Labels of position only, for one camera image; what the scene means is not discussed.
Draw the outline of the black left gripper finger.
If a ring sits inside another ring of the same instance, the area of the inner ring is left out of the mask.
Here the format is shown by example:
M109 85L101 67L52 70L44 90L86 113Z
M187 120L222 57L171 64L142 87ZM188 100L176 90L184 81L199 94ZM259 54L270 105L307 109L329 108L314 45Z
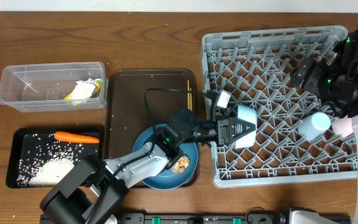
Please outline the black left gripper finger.
M232 144L253 144L256 140L257 131L254 130L250 133L238 133L237 131L230 130L228 143Z
M230 118L229 124L235 131L255 131L256 125L239 118Z

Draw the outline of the light blue rice bowl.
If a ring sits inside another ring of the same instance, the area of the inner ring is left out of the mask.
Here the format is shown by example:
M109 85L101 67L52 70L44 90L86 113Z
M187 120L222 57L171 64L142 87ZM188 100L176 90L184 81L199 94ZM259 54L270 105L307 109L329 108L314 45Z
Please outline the light blue rice bowl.
M255 143L257 134L257 113L253 109L239 105L237 118L242 120L242 137L235 142L236 149L251 147Z

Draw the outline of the light blue cup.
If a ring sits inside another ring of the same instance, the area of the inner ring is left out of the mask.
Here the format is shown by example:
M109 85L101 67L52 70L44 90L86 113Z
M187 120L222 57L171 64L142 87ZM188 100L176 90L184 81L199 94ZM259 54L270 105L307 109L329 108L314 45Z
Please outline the light blue cup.
M324 134L330 126L331 120L329 116L325 113L317 112L302 120L298 127L298 132L307 141L312 141Z

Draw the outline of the pink cup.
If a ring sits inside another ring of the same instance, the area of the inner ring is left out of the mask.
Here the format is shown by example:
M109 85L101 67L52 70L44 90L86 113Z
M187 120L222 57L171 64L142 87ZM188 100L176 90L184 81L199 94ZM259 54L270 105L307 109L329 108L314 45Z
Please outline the pink cup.
M354 133L352 128L352 119L347 116L333 122L331 127L336 135L342 136L343 138L346 138Z

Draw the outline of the yellow snack wrapper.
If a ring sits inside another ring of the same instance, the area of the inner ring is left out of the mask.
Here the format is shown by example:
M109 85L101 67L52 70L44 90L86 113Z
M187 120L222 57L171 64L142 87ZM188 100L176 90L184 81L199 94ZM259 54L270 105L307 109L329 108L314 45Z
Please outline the yellow snack wrapper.
M79 80L79 81L84 81L84 82L87 82L87 83L94 84L96 86L96 88L95 88L95 90L93 92L93 95L95 95L101 89L101 79L99 79L99 78L97 78L97 79L89 78L87 80Z

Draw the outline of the orange carrot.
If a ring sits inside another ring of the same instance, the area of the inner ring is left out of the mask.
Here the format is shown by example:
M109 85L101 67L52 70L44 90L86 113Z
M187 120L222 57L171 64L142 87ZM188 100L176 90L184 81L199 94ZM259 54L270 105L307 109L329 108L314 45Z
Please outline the orange carrot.
M73 134L64 131L57 131L54 138L58 141L85 143L85 144L98 144L99 139L92 136L85 136L80 134Z

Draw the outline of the white rice pile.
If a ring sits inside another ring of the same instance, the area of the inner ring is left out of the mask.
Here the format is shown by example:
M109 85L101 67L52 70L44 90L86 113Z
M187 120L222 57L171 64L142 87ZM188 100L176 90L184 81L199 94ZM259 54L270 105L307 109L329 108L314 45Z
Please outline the white rice pile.
M59 141L53 134L26 135L18 165L18 186L50 187L57 184L80 161L82 152L82 143Z

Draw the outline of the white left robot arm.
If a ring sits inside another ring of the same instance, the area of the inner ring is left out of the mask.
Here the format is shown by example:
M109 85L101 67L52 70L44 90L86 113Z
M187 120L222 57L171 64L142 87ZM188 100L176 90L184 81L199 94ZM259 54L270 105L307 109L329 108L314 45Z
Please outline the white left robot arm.
M180 145L194 142L233 144L252 137L256 112L240 106L236 117L198 121L189 109L177 110L164 127L152 128L144 145L120 158L81 160L42 199L40 208L52 223L116 223L114 211L138 182L170 169L183 156Z

